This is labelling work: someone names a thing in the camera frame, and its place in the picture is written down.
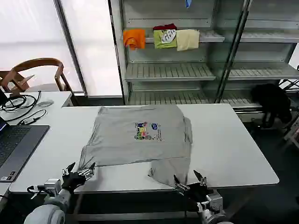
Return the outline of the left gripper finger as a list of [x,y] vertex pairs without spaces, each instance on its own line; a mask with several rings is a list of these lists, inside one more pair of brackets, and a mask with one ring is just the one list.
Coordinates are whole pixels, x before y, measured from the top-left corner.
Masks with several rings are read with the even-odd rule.
[[69,175],[72,172],[74,166],[75,166],[75,162],[73,162],[72,164],[68,165],[67,168],[65,168],[65,169],[62,170],[62,175]]
[[83,176],[86,181],[91,179],[94,175],[94,170],[95,170],[95,162],[91,164],[90,167],[85,168],[79,172],[80,176]]

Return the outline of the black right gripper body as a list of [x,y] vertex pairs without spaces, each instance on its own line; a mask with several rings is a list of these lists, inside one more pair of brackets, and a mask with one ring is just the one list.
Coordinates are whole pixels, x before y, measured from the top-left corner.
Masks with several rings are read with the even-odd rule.
[[187,187],[189,187],[187,197],[190,199],[193,205],[197,205],[197,203],[201,202],[206,202],[206,196],[214,192],[213,189],[209,189],[207,186],[200,186],[199,182],[189,184],[187,185]]

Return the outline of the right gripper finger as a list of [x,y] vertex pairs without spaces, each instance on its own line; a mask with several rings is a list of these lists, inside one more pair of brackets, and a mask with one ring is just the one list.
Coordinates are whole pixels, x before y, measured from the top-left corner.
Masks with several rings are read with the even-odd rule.
[[189,187],[185,186],[184,184],[182,184],[179,179],[176,177],[176,175],[173,175],[174,177],[174,185],[175,185],[175,189],[181,194],[181,195],[185,195],[186,193],[189,192]]
[[196,178],[198,179],[198,185],[206,187],[207,186],[207,178],[203,177],[198,171],[193,171]]

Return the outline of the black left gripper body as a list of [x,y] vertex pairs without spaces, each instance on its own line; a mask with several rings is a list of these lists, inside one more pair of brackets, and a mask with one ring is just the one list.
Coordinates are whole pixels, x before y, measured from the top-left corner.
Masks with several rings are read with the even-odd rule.
[[63,175],[62,179],[62,189],[69,191],[71,194],[74,194],[74,190],[84,185],[86,182],[86,178],[77,172]]

